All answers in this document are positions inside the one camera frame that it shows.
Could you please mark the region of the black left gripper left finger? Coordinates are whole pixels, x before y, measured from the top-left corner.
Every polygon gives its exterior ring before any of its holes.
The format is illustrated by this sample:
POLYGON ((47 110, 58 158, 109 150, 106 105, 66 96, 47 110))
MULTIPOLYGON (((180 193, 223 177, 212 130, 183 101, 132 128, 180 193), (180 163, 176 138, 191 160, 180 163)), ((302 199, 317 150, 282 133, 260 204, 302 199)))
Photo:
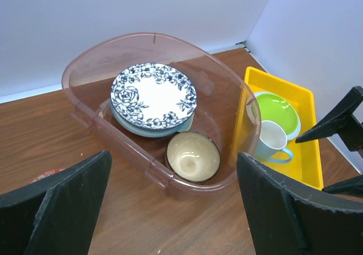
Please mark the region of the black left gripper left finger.
POLYGON ((87 254, 111 167, 101 151, 1 194, 1 254, 87 254))

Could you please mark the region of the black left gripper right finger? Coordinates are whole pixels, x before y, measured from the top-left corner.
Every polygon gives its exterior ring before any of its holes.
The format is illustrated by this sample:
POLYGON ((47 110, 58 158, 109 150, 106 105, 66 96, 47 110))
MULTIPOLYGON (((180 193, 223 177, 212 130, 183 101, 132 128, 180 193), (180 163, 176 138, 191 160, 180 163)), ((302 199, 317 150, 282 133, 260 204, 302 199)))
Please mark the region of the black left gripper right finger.
POLYGON ((328 194, 247 153, 237 176, 256 254, 362 254, 362 203, 328 194))

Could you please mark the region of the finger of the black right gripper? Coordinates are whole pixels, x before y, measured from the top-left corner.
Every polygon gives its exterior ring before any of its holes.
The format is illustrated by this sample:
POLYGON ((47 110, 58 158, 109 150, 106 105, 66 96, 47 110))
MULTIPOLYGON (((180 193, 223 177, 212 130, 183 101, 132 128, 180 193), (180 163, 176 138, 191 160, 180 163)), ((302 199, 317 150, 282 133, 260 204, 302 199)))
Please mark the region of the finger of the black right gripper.
POLYGON ((352 197, 362 198, 363 196, 363 175, 358 175, 351 179, 329 185, 322 189, 323 192, 329 194, 343 194, 352 197))
POLYGON ((315 126, 296 138, 296 143, 339 135, 345 144, 362 143, 362 123, 353 112, 362 103, 362 87, 354 86, 315 126))

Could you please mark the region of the beige ceramic bowl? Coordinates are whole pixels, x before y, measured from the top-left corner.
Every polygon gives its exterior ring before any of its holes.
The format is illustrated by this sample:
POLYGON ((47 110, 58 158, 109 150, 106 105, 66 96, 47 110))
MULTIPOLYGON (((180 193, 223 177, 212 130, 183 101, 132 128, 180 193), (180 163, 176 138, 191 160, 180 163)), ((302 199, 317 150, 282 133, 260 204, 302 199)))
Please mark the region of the beige ceramic bowl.
POLYGON ((204 134, 180 132, 167 145, 166 162, 180 178, 205 182, 218 171, 221 154, 214 141, 204 134))

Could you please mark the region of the pale green divided dish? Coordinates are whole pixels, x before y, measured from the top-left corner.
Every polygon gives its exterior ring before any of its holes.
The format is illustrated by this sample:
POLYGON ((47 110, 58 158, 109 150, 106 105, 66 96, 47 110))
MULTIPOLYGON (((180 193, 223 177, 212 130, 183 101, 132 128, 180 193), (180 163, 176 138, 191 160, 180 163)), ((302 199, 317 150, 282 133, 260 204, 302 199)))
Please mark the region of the pale green divided dish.
POLYGON ((190 116, 184 123, 183 125, 178 129, 178 132, 185 132, 185 131, 189 131, 189 129, 192 126, 193 123, 193 118, 194 115, 190 116))

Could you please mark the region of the blue patterned bottom plate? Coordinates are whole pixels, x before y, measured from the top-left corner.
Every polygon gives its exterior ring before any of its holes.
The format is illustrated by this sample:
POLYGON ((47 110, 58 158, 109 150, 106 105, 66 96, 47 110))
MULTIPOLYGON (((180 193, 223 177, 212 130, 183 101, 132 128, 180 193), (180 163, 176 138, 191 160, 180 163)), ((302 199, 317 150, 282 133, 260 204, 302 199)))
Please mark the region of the blue patterned bottom plate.
POLYGON ((121 71, 112 82, 110 99, 126 122, 152 131, 181 126, 197 107, 192 81, 172 66, 153 62, 121 71))

